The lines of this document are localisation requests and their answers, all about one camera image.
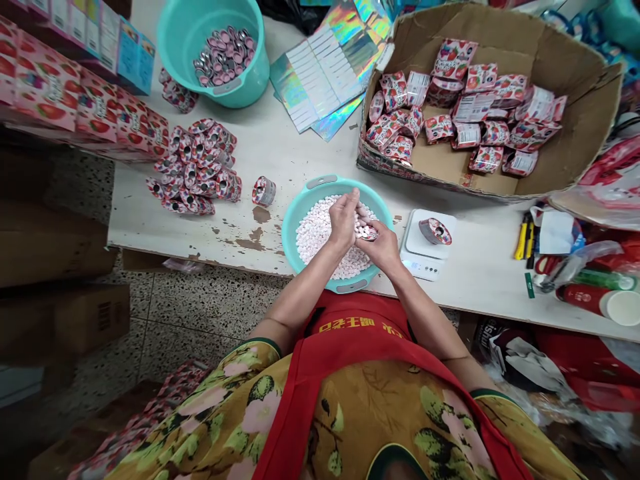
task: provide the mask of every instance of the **tiled floor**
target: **tiled floor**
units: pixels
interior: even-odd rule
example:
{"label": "tiled floor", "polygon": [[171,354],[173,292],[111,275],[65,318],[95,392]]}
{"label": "tiled floor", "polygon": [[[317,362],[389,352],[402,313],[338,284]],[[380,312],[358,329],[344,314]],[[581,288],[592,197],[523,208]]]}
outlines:
{"label": "tiled floor", "polygon": [[[46,202],[107,224],[113,164],[78,153],[54,162]],[[140,380],[162,381],[187,359],[216,364],[246,337],[288,282],[210,266],[194,275],[124,272],[119,260],[112,274],[99,281],[131,286],[131,331],[82,358],[66,391],[0,410],[2,430],[15,432],[0,437],[0,453],[28,441],[58,438]],[[448,312],[452,320],[457,315]]]}

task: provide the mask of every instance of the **floral shirt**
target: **floral shirt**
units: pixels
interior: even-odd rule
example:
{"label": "floral shirt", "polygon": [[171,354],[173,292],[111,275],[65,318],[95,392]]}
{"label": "floral shirt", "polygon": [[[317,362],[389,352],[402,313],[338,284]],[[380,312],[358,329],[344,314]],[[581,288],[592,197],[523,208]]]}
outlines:
{"label": "floral shirt", "polygon": [[[108,480],[249,480],[290,361],[269,340],[244,342]],[[506,396],[488,390],[472,395],[534,478],[586,480]],[[398,460],[429,480],[496,478],[464,402],[430,373],[401,361],[368,361],[326,378],[301,478],[381,479]]]}

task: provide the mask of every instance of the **white table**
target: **white table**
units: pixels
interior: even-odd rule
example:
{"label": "white table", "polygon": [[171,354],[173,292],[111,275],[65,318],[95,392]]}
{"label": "white table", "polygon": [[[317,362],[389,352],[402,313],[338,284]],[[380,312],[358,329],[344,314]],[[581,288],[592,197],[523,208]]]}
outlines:
{"label": "white table", "polygon": [[[155,40],[161,11],[156,2],[137,1],[133,24]],[[274,60],[294,46],[302,35],[293,26],[265,18],[267,52]],[[155,72],[161,68],[156,58]],[[212,265],[290,276],[280,228],[287,206],[305,182],[328,173],[368,184],[386,201],[401,238],[414,208],[448,213],[458,218],[455,242],[440,279],[419,280],[424,290],[444,307],[548,325],[640,342],[640,327],[621,327],[600,316],[561,303],[553,295],[529,299],[524,262],[513,260],[522,213],[529,204],[496,203],[429,188],[356,168],[360,110],[330,143],[314,132],[299,135],[270,85],[258,102],[246,109],[224,109],[202,98],[194,111],[180,115],[161,98],[154,80],[145,101],[164,115],[171,126],[188,126],[200,118],[222,122],[238,137],[236,170],[243,179],[242,201],[217,201],[214,216],[175,215],[164,210],[147,190],[144,179],[158,177],[150,165],[117,164],[109,244],[170,257],[197,259]],[[251,202],[251,186],[265,175],[278,186],[268,214]],[[389,280],[378,275],[368,290],[395,296]]]}

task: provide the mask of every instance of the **teal bucket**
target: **teal bucket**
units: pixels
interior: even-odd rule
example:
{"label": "teal bucket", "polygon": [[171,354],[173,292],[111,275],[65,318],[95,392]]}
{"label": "teal bucket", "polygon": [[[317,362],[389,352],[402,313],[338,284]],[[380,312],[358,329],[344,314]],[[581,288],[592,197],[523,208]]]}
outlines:
{"label": "teal bucket", "polygon": [[[318,200],[330,195],[349,193],[354,187],[360,189],[360,201],[371,209],[375,216],[378,217],[378,220],[393,230],[393,220],[389,209],[380,195],[368,185],[356,180],[340,178],[338,175],[324,175],[310,180],[306,183],[302,192],[293,199],[282,222],[283,250],[296,275],[302,272],[306,266],[300,255],[298,255],[298,249],[295,246],[295,230],[300,225],[300,220],[305,217]],[[378,267],[372,265],[366,270],[362,270],[354,278],[329,280],[325,288],[336,293],[350,293],[362,290],[370,284],[379,271]]]}
{"label": "teal bucket", "polygon": [[[229,83],[202,87],[193,60],[207,46],[211,32],[228,25],[248,30],[256,40],[255,56],[249,67]],[[248,107],[262,96],[269,83],[265,23],[255,0],[167,0],[158,23],[158,52],[176,82],[224,107]]]}

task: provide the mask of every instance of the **white scale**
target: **white scale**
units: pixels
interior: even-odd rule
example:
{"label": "white scale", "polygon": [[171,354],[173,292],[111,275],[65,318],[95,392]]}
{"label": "white scale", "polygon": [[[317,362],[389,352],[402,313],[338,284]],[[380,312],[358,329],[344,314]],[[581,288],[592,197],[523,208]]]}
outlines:
{"label": "white scale", "polygon": [[446,226],[455,242],[455,225],[457,220],[451,215],[429,210],[415,209],[409,215],[407,228],[400,246],[400,260],[416,278],[436,281],[449,258],[451,245],[434,245],[420,232],[418,222],[435,218]]}

